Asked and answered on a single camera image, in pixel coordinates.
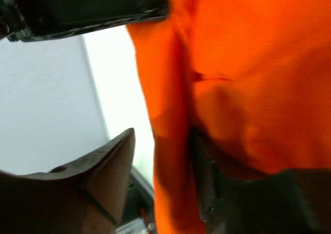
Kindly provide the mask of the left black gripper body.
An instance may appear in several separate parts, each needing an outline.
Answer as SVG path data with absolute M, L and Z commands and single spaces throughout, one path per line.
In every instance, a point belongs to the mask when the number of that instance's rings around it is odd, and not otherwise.
M 64 39 L 169 14 L 168 0 L 1 0 L 1 38 Z

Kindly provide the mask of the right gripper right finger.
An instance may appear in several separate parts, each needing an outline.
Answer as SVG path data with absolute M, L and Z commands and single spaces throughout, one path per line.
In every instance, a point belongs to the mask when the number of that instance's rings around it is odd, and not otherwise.
M 245 166 L 196 128 L 190 131 L 200 218 L 206 223 L 282 223 L 284 199 L 276 177 Z

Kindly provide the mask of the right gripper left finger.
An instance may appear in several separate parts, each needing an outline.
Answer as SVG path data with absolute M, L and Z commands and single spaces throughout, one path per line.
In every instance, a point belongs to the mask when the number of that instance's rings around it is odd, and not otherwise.
M 118 225 L 136 143 L 129 128 L 105 145 L 49 171 L 55 179 L 51 225 Z

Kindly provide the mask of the orange t-shirt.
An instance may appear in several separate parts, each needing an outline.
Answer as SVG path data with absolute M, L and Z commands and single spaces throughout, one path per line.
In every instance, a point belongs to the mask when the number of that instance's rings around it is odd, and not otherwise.
M 272 174 L 330 168 L 330 0 L 169 0 L 128 25 L 155 139 L 159 233 L 204 233 L 188 155 L 202 129 Z

